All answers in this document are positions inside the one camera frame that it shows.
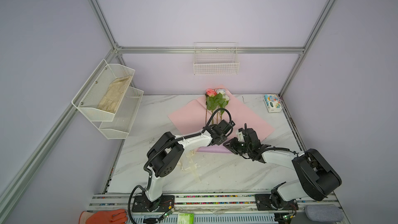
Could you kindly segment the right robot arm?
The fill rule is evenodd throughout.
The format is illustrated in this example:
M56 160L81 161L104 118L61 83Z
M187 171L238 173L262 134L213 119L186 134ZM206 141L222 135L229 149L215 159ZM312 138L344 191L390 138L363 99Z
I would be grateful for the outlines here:
M297 152L262 144L252 128L240 128L238 137L223 146L244 159L276 164L296 173L297 180L282 182L271 190L267 205L273 209L283 209L302 197L321 201L342 184L341 177L318 150Z

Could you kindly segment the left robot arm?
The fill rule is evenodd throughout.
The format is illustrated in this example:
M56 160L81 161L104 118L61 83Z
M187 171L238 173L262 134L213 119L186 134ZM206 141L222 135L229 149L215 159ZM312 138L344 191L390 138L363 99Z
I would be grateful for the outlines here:
M234 126L230 112L219 108L198 132L180 136L164 133L147 152L148 160L143 167L148 173L147 186L134 188L142 190L138 196L142 197L144 209L153 212L161 205L164 179L176 168L185 151L223 144L232 134Z

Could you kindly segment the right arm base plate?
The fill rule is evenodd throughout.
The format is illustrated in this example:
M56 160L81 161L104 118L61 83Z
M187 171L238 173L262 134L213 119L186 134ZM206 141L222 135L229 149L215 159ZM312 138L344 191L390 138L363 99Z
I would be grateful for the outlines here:
M291 200L284 201L277 194L256 194L255 203L259 211L296 211L298 209L297 202Z

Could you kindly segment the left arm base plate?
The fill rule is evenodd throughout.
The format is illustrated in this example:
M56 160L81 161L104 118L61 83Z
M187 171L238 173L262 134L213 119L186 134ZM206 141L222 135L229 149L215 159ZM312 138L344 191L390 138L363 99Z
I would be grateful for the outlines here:
M162 195L159 199L151 202L146 195L137 195L131 204L133 213L166 212L175 204L175 196Z

